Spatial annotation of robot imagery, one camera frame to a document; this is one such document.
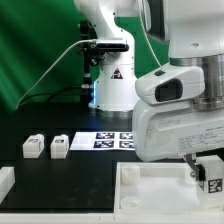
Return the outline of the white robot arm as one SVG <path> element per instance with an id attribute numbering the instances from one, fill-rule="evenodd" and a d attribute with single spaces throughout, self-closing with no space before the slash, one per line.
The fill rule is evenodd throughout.
<path id="1" fill-rule="evenodd" d="M 143 161 L 224 147 L 224 0 L 74 0 L 104 52 L 91 108 L 132 116 Z M 134 39 L 116 18 L 145 18 L 145 30 L 169 44 L 169 61 L 136 77 Z"/>

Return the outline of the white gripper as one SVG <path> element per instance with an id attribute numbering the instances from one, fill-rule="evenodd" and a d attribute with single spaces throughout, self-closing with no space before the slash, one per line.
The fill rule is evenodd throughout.
<path id="1" fill-rule="evenodd" d="M 190 101 L 151 106 L 139 100 L 133 111 L 132 131 L 141 160 L 185 155 L 190 176 L 201 182 L 204 167 L 196 163 L 192 153 L 224 147 L 224 109 L 197 111 Z"/>

